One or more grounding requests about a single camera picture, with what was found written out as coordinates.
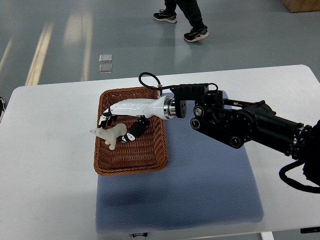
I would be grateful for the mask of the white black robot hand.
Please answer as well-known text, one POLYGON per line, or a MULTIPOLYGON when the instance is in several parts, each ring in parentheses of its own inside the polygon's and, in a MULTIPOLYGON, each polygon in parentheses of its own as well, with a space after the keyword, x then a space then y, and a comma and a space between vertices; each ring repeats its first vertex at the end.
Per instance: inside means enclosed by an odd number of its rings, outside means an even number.
POLYGON ((104 129, 118 116, 138 117, 130 130, 116 139, 116 142, 133 142, 150 127, 149 118, 156 116, 163 120, 169 120, 175 115, 175 101, 171 96, 162 96, 159 99, 126 99, 111 105, 105 110, 99 118, 98 127, 104 129))

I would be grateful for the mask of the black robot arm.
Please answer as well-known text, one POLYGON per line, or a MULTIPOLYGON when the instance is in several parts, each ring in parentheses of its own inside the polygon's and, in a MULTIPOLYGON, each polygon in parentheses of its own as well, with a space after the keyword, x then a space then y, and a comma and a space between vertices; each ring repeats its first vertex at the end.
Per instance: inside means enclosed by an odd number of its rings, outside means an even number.
POLYGON ((174 100, 171 115, 183 118, 187 101, 194 101, 191 127, 225 145, 239 149, 255 141, 291 156, 295 161, 279 171, 289 186, 310 193, 320 191, 320 125, 296 123, 276 115, 264 100, 245 102, 223 98, 222 91, 207 83, 180 84, 169 88, 174 100))

